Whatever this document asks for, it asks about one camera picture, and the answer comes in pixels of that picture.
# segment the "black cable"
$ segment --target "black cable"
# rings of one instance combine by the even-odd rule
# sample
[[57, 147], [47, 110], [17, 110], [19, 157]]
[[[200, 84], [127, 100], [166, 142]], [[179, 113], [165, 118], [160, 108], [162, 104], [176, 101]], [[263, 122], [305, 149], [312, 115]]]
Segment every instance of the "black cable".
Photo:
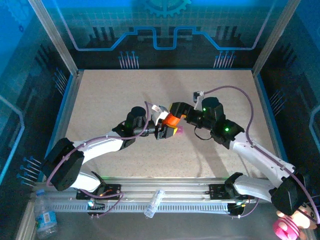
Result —
[[211, 136], [210, 138], [202, 138], [202, 137], [200, 137], [198, 134], [196, 134], [196, 129], [197, 129], [197, 126], [194, 127], [194, 135], [196, 135], [196, 137], [197, 137], [198, 139], [201, 139], [201, 140], [203, 140], [203, 141], [207, 141], [207, 140], [212, 139], [212, 136]]

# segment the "pink object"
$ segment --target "pink object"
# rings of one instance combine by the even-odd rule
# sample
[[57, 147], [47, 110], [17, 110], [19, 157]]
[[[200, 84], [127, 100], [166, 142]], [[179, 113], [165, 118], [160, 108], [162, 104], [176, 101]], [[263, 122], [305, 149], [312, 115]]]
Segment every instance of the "pink object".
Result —
[[300, 229], [290, 216], [279, 218], [273, 224], [273, 231], [281, 240], [296, 240], [300, 233]]
[[178, 130], [176, 131], [176, 134], [181, 135], [184, 133], [184, 127], [183, 126], [178, 126]]

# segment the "beige work surface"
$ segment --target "beige work surface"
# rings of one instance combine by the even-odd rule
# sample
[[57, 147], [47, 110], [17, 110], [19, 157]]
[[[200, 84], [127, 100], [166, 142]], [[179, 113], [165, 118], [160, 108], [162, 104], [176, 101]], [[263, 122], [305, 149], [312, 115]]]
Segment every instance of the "beige work surface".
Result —
[[[254, 105], [250, 136], [274, 153], [263, 109], [250, 70], [85, 70], [72, 111], [66, 137], [71, 141], [103, 136], [124, 121], [132, 107], [144, 101], [169, 108], [173, 102], [193, 105], [193, 92], [233, 85], [245, 90]], [[244, 129], [250, 119], [248, 100], [235, 89], [222, 89], [215, 96], [226, 117]], [[86, 163], [109, 177], [228, 177], [242, 172], [263, 177], [236, 153], [213, 140], [194, 135], [194, 127], [181, 121], [184, 132], [168, 139], [139, 137], [127, 149], [110, 152]], [[207, 138], [209, 132], [197, 129]]]

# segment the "enclosure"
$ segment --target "enclosure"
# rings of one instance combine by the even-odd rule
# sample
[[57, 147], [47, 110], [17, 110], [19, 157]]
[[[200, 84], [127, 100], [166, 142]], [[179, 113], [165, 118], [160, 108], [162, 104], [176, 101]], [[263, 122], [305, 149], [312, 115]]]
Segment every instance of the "enclosure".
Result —
[[[225, 85], [247, 92], [254, 107], [250, 135], [280, 159], [307, 169], [309, 192], [319, 205], [319, 1], [0, 0], [0, 13], [3, 239], [35, 237], [31, 193], [45, 176], [33, 160], [41, 164], [59, 139], [103, 136], [144, 101], [167, 108], [193, 104], [193, 92]], [[247, 126], [251, 108], [240, 92], [212, 95], [229, 119]], [[235, 172], [265, 177], [181, 125], [180, 135], [141, 137], [86, 166], [104, 179], [142, 183], [220, 181]], [[209, 136], [203, 129], [197, 133]], [[200, 210], [163, 210], [145, 221], [133, 212], [90, 222], [86, 213], [57, 211], [56, 239], [277, 239], [276, 209], [269, 203], [239, 221]], [[180, 224], [169, 227], [173, 221]], [[309, 231], [309, 239], [317, 239], [318, 231]]]

